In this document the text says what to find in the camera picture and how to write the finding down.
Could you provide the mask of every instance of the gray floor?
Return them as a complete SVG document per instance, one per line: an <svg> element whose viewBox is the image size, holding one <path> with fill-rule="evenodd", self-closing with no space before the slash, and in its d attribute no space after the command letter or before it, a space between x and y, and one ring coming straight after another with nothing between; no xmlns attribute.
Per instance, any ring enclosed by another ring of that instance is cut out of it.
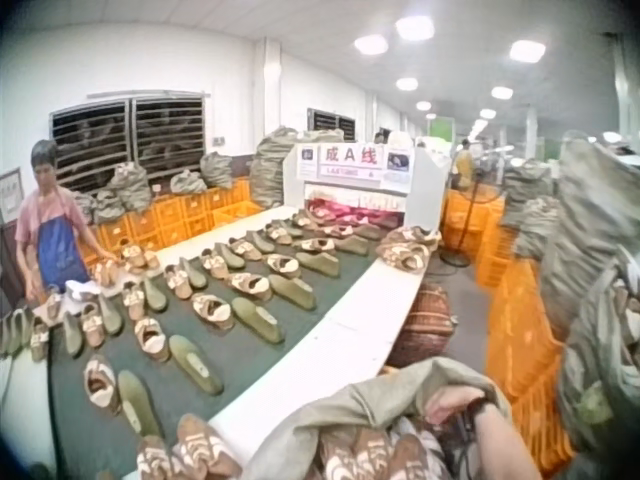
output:
<svg viewBox="0 0 640 480"><path fill-rule="evenodd" d="M458 328L444 354L484 373L491 295L476 285L473 265L453 273L454 270L442 263L436 254L429 262L425 277L445 288L453 314L458 319Z"/></svg>

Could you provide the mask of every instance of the white wall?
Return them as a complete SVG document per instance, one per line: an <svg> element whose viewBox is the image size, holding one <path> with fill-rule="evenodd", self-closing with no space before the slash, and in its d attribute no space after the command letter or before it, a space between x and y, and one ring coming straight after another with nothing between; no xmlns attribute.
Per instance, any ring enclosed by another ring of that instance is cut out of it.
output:
<svg viewBox="0 0 640 480"><path fill-rule="evenodd" d="M380 128L388 128L389 130L401 130L400 112L390 107L384 102L378 100L378 111L376 114L376 124L374 130L377 132Z"/></svg>
<svg viewBox="0 0 640 480"><path fill-rule="evenodd" d="M365 141L365 91L291 55L282 54L280 121L307 129L307 108L344 115L356 121L356 140Z"/></svg>
<svg viewBox="0 0 640 480"><path fill-rule="evenodd" d="M86 103L89 93L211 94L208 147L215 134L226 138L229 154L255 151L249 40L167 25L87 25L3 39L0 62L0 172L22 167L25 193L35 188L29 156L37 140L49 137L49 114Z"/></svg>

